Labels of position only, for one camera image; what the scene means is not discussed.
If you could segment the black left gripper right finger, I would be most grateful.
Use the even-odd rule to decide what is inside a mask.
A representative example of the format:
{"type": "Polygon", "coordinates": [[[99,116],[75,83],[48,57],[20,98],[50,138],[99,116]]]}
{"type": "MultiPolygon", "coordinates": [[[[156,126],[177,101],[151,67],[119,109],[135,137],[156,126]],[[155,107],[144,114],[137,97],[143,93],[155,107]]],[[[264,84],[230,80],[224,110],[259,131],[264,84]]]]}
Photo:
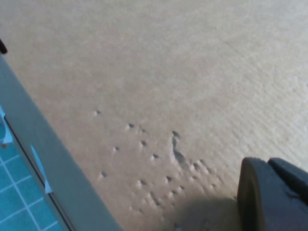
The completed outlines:
{"type": "Polygon", "coordinates": [[[308,204],[308,173],[277,157],[270,158],[268,164],[280,179],[299,196],[300,200],[308,204]]]}

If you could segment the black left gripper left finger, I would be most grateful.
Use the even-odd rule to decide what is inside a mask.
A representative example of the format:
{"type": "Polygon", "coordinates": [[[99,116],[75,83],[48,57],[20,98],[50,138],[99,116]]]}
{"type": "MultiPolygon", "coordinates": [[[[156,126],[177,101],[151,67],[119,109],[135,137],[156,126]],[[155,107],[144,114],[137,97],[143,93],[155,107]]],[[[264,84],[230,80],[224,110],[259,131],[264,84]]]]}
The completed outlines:
{"type": "Polygon", "coordinates": [[[308,205],[268,161],[246,157],[241,163],[237,204],[244,231],[306,231],[308,205]]]}

